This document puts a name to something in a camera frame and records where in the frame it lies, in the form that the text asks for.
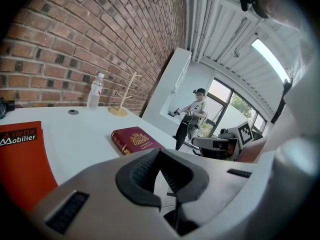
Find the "white table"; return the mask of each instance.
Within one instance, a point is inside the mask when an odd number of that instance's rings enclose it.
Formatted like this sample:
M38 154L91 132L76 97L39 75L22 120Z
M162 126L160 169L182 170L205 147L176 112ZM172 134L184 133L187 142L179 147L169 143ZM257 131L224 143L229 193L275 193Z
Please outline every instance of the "white table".
M77 110L78 115L68 114ZM117 129L140 127L167 149L174 149L176 140L128 111L126 117L109 113L107 107L88 110L86 107L19 108L0 120L1 125L41 121L46 155L58 185L83 169L122 156L111 140Z

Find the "tree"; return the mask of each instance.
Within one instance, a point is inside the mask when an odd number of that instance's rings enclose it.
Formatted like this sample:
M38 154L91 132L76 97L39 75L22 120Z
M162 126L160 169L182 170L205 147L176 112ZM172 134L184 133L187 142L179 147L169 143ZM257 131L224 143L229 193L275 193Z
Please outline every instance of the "tree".
M234 106L237 110L239 110L246 118L251 119L251 106L246 103L242 98L238 95L233 94L230 104Z
M207 138L209 137L209 133L211 132L213 126L211 124L205 123L199 130L198 134L199 137Z

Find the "wooden stand base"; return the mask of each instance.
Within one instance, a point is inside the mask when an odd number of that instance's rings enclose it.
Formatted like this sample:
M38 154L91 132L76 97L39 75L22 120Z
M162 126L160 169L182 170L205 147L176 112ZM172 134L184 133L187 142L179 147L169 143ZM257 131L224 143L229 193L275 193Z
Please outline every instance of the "wooden stand base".
M114 114L117 117L126 117L128 112L122 108L115 108L114 106L108 107L108 110L111 114Z

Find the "window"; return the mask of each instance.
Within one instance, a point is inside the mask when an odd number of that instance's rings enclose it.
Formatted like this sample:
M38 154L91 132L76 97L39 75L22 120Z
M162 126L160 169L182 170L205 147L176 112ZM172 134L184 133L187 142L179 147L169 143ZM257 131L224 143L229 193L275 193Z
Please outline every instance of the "window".
M219 121L227 106L232 91L217 80L213 80L206 97L206 109L208 118L206 123L199 129L199 137L211 137L216 123Z
M231 90L217 80L213 80L209 89L209 93L226 103L230 96Z
M209 136L209 133L212 131L213 128L214 126L212 124L206 122L198 131L197 136L201 138L206 138Z
M244 115L248 119L250 126L253 125L254 118L257 112L249 103L247 103L239 95L233 93L230 100L230 105L233 106L236 110L238 110L242 115Z
M266 120L257 110L217 79L213 80L206 101L208 118L199 129L199 137L217 137L221 129L237 127L246 121L257 134L264 131Z
M215 101L214 99L207 97L206 107L208 111L208 119L214 122L217 121L217 116L224 106Z
M265 120L261 117L261 115L258 114L254 122L254 127L256 127L262 133L264 131L265 124Z

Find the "cap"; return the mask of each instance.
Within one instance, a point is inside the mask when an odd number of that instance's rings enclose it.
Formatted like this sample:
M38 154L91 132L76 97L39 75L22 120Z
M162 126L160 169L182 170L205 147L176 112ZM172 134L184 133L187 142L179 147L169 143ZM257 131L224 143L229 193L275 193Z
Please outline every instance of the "cap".
M203 88L200 88L200 89L196 90L196 93L203 93L203 94L205 94L205 93L206 93L206 90L203 89Z

